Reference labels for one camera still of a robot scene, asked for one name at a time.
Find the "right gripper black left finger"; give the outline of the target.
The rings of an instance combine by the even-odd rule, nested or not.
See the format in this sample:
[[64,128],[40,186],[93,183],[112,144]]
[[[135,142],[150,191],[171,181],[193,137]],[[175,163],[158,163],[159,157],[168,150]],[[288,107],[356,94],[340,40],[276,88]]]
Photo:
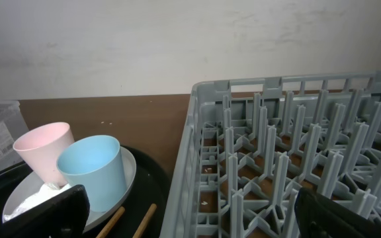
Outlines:
[[0,226],[0,238],[81,237],[90,213],[83,185],[75,185]]

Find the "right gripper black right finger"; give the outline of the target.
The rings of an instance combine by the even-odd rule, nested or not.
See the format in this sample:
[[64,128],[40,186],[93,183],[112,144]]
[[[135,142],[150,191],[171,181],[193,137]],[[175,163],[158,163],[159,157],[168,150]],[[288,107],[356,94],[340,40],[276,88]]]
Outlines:
[[381,237],[381,227],[307,188],[301,188],[294,205],[302,238]]

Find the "white tissue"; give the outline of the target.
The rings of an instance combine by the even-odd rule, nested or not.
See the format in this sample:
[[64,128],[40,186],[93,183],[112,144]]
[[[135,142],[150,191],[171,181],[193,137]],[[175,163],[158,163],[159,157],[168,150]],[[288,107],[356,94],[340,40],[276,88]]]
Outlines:
[[54,183],[44,183],[40,190],[25,199],[19,206],[15,208],[12,214],[4,215],[3,221],[9,221],[15,217],[29,211],[30,209],[40,205],[41,203],[61,194],[62,192],[71,188],[70,184],[66,184],[63,187],[59,187]]

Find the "light blue plastic cup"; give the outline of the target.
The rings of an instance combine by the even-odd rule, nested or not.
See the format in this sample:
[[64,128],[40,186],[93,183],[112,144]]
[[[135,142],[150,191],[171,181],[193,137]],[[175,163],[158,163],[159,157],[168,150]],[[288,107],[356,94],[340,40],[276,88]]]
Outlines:
[[85,187],[94,212],[109,211],[126,192],[120,143],[112,136],[90,136],[71,144],[56,165],[71,186]]

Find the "pink plastic cup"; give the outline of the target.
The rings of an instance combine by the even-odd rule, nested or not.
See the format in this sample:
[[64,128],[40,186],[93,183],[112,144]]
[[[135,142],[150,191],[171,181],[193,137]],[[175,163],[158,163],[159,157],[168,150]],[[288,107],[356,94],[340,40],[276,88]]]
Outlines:
[[13,149],[45,183],[64,186],[67,181],[58,171],[56,162],[73,143],[70,125],[54,122],[25,133],[15,141]]

